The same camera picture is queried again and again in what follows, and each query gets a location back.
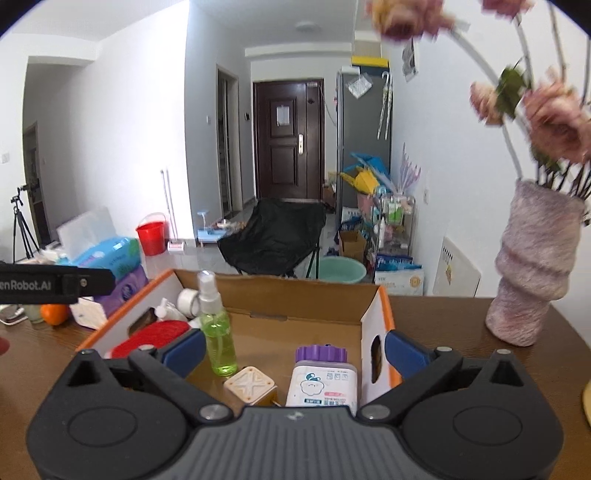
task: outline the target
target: wooden door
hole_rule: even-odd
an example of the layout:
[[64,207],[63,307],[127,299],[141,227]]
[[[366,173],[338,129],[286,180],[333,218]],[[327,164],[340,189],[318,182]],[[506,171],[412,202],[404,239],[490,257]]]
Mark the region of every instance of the wooden door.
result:
[[319,199],[324,173],[321,80],[255,84],[259,198]]

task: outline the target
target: tissue box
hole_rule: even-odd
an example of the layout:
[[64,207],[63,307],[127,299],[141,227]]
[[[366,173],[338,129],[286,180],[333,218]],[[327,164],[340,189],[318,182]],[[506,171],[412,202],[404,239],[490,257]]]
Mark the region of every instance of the tissue box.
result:
[[424,280],[423,270],[375,273],[375,284],[385,287],[388,295],[422,297]]
[[108,268],[119,282],[141,263],[136,238],[115,237],[89,248],[71,265],[80,268]]

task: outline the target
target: blue package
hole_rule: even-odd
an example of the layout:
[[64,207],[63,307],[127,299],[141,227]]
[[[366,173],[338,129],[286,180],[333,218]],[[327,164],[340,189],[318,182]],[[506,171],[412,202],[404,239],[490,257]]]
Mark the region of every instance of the blue package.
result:
[[422,265],[414,265],[413,258],[408,255],[378,255],[376,271],[396,272],[400,270],[420,270]]
[[141,263],[139,241],[136,238],[117,236],[89,248],[70,265],[80,268],[107,268],[119,282]]

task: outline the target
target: vase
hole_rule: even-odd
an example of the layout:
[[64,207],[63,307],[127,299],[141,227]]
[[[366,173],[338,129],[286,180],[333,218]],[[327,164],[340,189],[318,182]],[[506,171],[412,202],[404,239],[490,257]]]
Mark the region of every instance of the vase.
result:
[[502,278],[486,316],[497,338],[516,346],[536,342],[550,302],[569,290],[584,211],[579,198],[517,181],[495,261]]

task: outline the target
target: yellow object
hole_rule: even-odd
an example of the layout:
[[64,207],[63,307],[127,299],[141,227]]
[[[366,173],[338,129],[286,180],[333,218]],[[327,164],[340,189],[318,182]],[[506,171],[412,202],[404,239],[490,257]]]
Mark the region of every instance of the yellow object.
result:
[[246,367],[223,385],[246,405],[272,407],[277,404],[277,386],[258,368]]
[[352,56],[351,65],[362,66],[362,67],[383,67],[385,69],[390,67],[388,59],[382,59],[380,57],[360,57]]
[[373,195],[375,189],[379,187],[379,182],[374,174],[367,168],[357,167],[359,172],[355,178],[346,173],[339,173],[339,175],[351,185],[355,190],[366,195]]
[[587,388],[583,391],[583,409],[587,415],[587,421],[591,426],[591,382],[587,384]]

